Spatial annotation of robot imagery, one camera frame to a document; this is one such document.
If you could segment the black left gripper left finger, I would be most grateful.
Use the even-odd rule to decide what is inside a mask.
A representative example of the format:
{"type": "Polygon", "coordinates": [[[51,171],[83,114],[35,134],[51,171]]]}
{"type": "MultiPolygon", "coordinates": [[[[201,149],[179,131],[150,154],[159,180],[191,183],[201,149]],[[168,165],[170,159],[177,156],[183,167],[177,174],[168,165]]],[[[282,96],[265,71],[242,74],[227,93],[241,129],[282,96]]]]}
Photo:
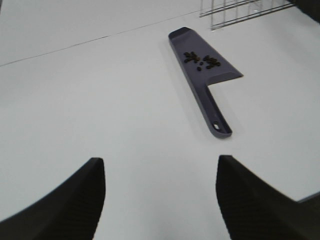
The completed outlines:
{"type": "Polygon", "coordinates": [[[104,161],[89,159],[46,196],[0,222],[2,240],[92,240],[106,197],[104,161]]]}

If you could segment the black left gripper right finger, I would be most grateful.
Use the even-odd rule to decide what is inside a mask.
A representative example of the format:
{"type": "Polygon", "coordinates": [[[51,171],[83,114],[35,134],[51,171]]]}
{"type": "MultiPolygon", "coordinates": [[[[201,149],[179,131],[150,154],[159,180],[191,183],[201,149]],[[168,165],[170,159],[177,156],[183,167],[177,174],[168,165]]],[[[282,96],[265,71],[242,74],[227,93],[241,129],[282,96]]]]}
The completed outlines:
{"type": "Polygon", "coordinates": [[[320,193],[293,200],[231,155],[220,155],[216,198],[232,240],[318,240],[320,193]]]}

